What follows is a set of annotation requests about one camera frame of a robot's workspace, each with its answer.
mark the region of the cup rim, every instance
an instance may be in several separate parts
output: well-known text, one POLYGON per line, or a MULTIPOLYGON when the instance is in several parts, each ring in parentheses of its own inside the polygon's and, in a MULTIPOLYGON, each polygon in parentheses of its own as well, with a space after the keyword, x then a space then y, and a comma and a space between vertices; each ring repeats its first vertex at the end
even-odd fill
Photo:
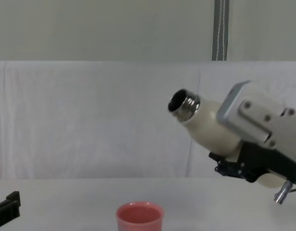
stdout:
POLYGON ((150 225, 150 224, 154 224, 154 223, 157 223, 159 222, 160 220, 162 220, 164 217, 164 209, 156 204, 156 203, 153 203, 151 201, 132 201, 132 202, 128 202, 126 204, 123 204, 122 206, 120 206, 117 211, 116 211, 116 218, 117 220, 119 220, 120 222, 124 223, 124 224, 127 224, 127 225, 132 225, 132 226, 143 226, 143 225, 150 225), (125 207, 128 207, 128 206, 131 206, 131 205, 151 205, 151 207, 153 207, 154 209, 156 209, 159 213, 160 213, 160 217, 156 220, 153 220, 151 222, 146 222, 146 223, 132 223, 132 222, 128 222, 128 221, 125 221, 123 219, 121 219, 119 216, 118 216, 118 213, 124 209, 125 207))

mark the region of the gray wall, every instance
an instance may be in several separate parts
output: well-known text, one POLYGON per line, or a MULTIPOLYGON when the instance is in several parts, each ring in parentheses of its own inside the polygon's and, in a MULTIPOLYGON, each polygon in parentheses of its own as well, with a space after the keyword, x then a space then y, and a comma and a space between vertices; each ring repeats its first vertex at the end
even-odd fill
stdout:
POLYGON ((296 60, 296 0, 231 0, 230 61, 296 60))
POLYGON ((212 0, 0 0, 0 60, 208 61, 212 0))

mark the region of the white cloth backdrop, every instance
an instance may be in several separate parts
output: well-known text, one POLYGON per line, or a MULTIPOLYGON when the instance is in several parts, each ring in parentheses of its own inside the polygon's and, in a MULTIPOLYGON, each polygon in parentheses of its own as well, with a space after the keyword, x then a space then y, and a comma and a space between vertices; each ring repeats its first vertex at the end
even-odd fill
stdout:
POLYGON ((296 108, 294 62, 0 62, 0 178, 219 176, 167 102, 246 79, 296 108))

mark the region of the screw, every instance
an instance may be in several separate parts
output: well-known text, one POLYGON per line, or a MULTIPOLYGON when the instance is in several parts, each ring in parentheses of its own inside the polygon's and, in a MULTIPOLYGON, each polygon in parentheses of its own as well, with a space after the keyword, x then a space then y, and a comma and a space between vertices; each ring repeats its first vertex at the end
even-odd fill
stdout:
POLYGON ((252 103, 251 103, 250 101, 246 101, 246 102, 244 103, 244 107, 245 107, 246 109, 250 108, 251 105, 252 105, 252 103))
POLYGON ((264 116, 264 121, 265 122, 270 122, 270 120, 271 120, 271 116, 270 115, 265 115, 264 116))
POLYGON ((274 201, 278 204, 282 204, 286 199, 288 193, 290 193, 292 189, 293 183, 286 180, 286 182, 282 185, 280 191, 274 196, 274 201))
POLYGON ((289 114, 290 116, 293 116, 294 113, 295 113, 294 109, 290 108, 290 109, 288 110, 288 114, 289 114))
POLYGON ((276 145, 276 142, 275 141, 270 141, 270 143, 269 143, 269 146, 270 147, 275 147, 275 145, 276 145))

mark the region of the metal nozzle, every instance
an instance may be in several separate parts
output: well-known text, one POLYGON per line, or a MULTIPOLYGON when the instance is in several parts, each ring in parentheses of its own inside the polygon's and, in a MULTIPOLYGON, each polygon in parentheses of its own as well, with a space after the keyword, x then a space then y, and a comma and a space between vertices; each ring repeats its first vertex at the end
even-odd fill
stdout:
POLYGON ((293 183, 286 180, 286 182, 282 185, 280 191, 277 194, 275 194, 274 201, 281 205, 286 199, 288 193, 290 193, 292 187, 293 183))
POLYGON ((168 103, 168 111, 180 122, 189 120, 199 109, 200 97, 181 89, 177 91, 168 103))

